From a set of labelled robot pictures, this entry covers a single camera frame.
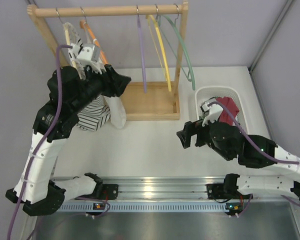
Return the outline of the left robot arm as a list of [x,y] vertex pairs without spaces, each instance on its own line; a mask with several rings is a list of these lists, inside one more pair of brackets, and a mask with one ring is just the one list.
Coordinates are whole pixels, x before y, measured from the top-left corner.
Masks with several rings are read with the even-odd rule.
[[132,80],[110,64],[100,73],[87,65],[84,73],[86,79],[82,80],[74,67],[58,67],[47,82],[49,101],[35,117],[25,168],[17,185],[5,194],[14,204],[22,204],[28,216],[51,215],[66,201],[98,199],[105,193],[103,180],[90,172],[60,182],[51,179],[58,155],[79,122],[79,113],[99,96],[120,97]]

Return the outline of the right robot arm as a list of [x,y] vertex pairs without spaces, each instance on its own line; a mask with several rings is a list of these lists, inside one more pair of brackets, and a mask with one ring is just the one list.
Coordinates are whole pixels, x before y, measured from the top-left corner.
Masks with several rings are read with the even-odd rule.
[[184,124],[176,133],[184,149],[196,136],[196,147],[207,146],[226,161],[269,175],[227,174],[223,192],[228,198],[239,194],[282,195],[300,201],[300,157],[262,135],[247,134],[241,127],[223,122],[203,124],[200,120]]

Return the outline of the orange plastic hanger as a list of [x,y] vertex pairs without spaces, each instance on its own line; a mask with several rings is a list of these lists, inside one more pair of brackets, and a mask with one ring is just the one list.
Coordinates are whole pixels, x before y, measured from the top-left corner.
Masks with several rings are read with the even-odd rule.
[[101,59],[101,61],[102,61],[102,63],[103,63],[104,65],[105,65],[105,64],[108,64],[109,62],[108,62],[108,60],[107,60],[106,54],[105,54],[105,52],[102,50],[101,45],[100,45],[98,39],[96,38],[96,36],[95,36],[95,34],[93,33],[93,31],[92,31],[90,25],[88,24],[87,16],[86,16],[86,14],[85,14],[84,9],[83,9],[82,7],[80,7],[80,10],[81,10],[81,12],[82,12],[82,14],[83,14],[84,20],[81,20],[81,21],[79,22],[79,25],[80,25],[80,28],[84,30],[84,33],[85,33],[86,38],[87,38],[87,42],[88,42],[88,43],[91,43],[91,44],[94,44],[94,45],[96,45],[97,47],[100,48],[100,55],[99,55],[99,57],[100,57],[100,59]]

